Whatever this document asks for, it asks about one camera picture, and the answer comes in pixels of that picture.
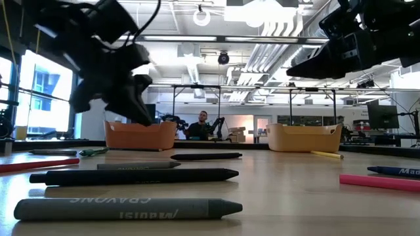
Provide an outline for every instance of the table surface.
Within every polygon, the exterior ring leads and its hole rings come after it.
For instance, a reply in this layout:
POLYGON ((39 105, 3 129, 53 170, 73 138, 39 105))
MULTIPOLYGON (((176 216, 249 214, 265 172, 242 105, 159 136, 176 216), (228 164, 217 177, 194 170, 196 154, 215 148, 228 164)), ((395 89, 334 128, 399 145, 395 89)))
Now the table surface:
MULTIPOLYGON (((229 150, 109 151, 81 158, 79 165, 0 175, 0 235, 419 235, 420 194, 339 184, 339 174, 369 174, 367 166, 418 167, 420 160, 345 153, 344 160, 309 153, 239 151, 241 159, 188 161, 177 168, 230 168, 240 175, 224 182, 46 187, 30 184, 31 173, 95 169, 99 163, 170 161, 176 153, 229 150), (221 220, 19 222, 16 203, 39 197, 216 197, 243 204, 221 220)), ((14 153, 0 163, 66 159, 14 153)))

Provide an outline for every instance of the orange basket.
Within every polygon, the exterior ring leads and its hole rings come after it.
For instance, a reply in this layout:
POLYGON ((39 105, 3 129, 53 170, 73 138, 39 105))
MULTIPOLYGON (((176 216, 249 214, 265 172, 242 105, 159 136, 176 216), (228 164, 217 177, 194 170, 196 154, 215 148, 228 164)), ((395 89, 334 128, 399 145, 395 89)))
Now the orange basket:
POLYGON ((335 153, 339 150, 341 125, 294 127, 267 125, 268 146, 273 151, 335 153))
POLYGON ((175 141, 177 124, 162 122, 145 127, 104 121, 106 146, 127 149, 171 149, 175 141))

